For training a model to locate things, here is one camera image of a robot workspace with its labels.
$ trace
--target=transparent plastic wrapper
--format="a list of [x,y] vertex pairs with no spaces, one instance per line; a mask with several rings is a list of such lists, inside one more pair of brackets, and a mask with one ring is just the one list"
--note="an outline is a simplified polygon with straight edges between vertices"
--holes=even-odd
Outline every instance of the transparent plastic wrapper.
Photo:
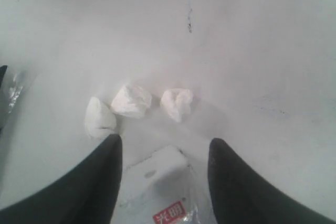
[[27,69],[3,65],[0,67],[0,131],[5,126],[18,98],[34,77]]
[[215,224],[209,195],[187,158],[167,146],[126,168],[111,224]]

